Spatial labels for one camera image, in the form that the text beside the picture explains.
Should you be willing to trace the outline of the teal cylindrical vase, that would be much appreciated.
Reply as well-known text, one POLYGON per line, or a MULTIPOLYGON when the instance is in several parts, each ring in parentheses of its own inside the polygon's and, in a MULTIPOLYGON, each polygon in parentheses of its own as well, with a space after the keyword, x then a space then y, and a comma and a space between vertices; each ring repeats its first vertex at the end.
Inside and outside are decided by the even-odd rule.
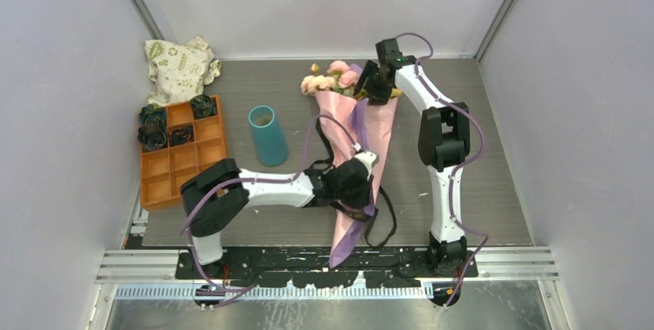
POLYGON ((248 114, 248 123, 258 160, 267 167, 284 163, 288 145, 275 111, 270 106, 256 106, 248 114))

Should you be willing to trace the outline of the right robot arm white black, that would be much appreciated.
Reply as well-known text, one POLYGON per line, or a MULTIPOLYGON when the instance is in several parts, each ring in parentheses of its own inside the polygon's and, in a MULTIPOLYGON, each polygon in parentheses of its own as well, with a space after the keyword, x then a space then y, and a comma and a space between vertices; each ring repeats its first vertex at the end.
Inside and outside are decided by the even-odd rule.
POLYGON ((470 154, 470 121, 466 103, 455 103, 426 77, 414 56, 404 55, 395 38, 376 43, 377 60, 369 60, 356 91, 365 91, 373 104, 390 100, 399 89, 420 115, 417 152, 429 171, 433 218, 426 249, 426 266, 445 277, 463 273, 469 251, 460 212, 461 164, 470 154))

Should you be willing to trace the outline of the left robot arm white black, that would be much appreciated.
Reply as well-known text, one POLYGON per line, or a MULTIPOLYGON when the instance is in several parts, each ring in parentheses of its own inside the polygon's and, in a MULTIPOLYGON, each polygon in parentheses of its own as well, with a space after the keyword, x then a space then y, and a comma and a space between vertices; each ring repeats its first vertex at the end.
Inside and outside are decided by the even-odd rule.
POLYGON ((216 278, 225 266, 221 232, 246 207, 283 205, 295 208, 334 207, 360 212, 369 205, 378 156, 369 151, 326 171, 256 173, 223 159, 180 187, 187 214, 183 231, 194 248, 194 267, 216 278))

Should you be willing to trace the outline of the pink paper flower bouquet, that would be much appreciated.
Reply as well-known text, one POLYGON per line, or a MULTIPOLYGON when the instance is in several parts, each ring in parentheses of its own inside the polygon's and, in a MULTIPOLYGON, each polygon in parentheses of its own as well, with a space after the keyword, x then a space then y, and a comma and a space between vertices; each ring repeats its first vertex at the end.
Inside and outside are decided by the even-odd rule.
POLYGON ((332 268, 349 257, 359 240, 367 238, 374 224, 379 211, 377 199, 395 112, 399 97, 403 94, 400 89, 392 89, 386 103, 373 103, 372 97, 364 89, 356 91, 356 83, 362 72, 360 66, 342 60, 331 62, 325 71, 312 64, 310 73, 300 83, 301 93, 315 97, 319 112, 334 119, 321 118, 316 122, 329 149, 328 165, 337 167, 349 159, 354 151, 353 140, 363 150, 371 150, 379 158, 373 168, 371 190, 363 198, 364 206, 358 209, 340 201, 336 207, 337 218, 329 257, 332 268))

